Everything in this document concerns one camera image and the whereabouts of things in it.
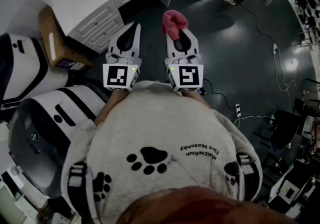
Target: dark floor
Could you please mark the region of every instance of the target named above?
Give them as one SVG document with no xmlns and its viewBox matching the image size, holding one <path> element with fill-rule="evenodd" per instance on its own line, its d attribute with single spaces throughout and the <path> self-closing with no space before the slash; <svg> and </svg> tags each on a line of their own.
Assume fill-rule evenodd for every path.
<svg viewBox="0 0 320 224">
<path fill-rule="evenodd" d="M 302 90 L 315 92 L 314 84 L 304 82 L 305 78 L 315 79 L 309 48 L 292 46 L 301 42 L 297 34 L 300 26 L 288 1 L 273 0 L 267 8 L 263 0 L 245 0 L 242 5 L 256 15 L 259 30 L 277 42 L 286 83 L 293 78 L 294 64 L 299 63 L 296 86 L 291 85 L 289 89 L 292 106 L 295 97 L 301 98 Z M 187 18 L 188 28 L 198 39 L 204 78 L 212 82 L 215 92 L 226 95 L 231 108 L 235 103 L 240 104 L 242 118 L 270 116 L 274 110 L 290 111 L 287 92 L 281 92 L 277 86 L 273 42 L 257 32 L 254 17 L 242 6 L 231 6 L 222 0 L 171 0 L 169 9 L 175 9 Z M 161 31 L 162 15 L 166 10 L 159 0 L 133 0 L 120 10 L 125 23 L 134 20 L 141 24 L 140 57 L 143 63 L 140 80 L 168 79 L 163 66 L 167 57 L 166 41 Z M 95 62 L 97 64 L 88 76 L 102 81 L 104 55 Z M 278 57 L 276 64 L 279 85 L 285 89 Z M 226 107 L 225 100 L 210 93 L 209 83 L 204 81 L 203 85 L 207 91 L 204 98 L 209 104 L 232 119 L 235 112 Z M 265 120 L 249 118 L 241 120 L 239 127 L 255 147 L 261 161 L 269 149 L 262 146 L 260 139 L 252 133 L 261 132 L 266 125 Z M 299 141 L 300 138 L 294 140 L 296 147 Z M 286 157 L 294 158 L 294 150 Z"/>
</svg>

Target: cardboard box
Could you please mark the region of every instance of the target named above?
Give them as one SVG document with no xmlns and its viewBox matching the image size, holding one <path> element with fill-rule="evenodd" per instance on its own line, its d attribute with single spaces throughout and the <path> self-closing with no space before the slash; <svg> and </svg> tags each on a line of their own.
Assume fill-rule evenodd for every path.
<svg viewBox="0 0 320 224">
<path fill-rule="evenodd" d="M 62 31 L 50 7 L 46 7 L 39 13 L 39 27 L 51 66 L 69 70 L 81 70 L 87 66 L 93 66 L 85 55 L 65 44 Z"/>
</svg>

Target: chair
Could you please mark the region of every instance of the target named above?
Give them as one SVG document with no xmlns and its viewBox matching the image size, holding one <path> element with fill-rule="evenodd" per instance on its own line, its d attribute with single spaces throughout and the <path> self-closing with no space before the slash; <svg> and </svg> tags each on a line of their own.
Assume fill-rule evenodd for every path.
<svg viewBox="0 0 320 224">
<path fill-rule="evenodd" d="M 273 133 L 270 138 L 266 138 L 256 132 L 253 132 L 254 135 L 262 138 L 267 141 L 267 143 L 260 142 L 260 144 L 271 148 L 273 152 L 283 149 L 285 146 L 289 145 L 296 135 L 299 124 L 300 117 L 294 114 L 291 114 L 286 111 L 275 111 L 274 119 L 266 118 L 270 121 L 273 121 L 273 128 L 267 128 Z"/>
</svg>

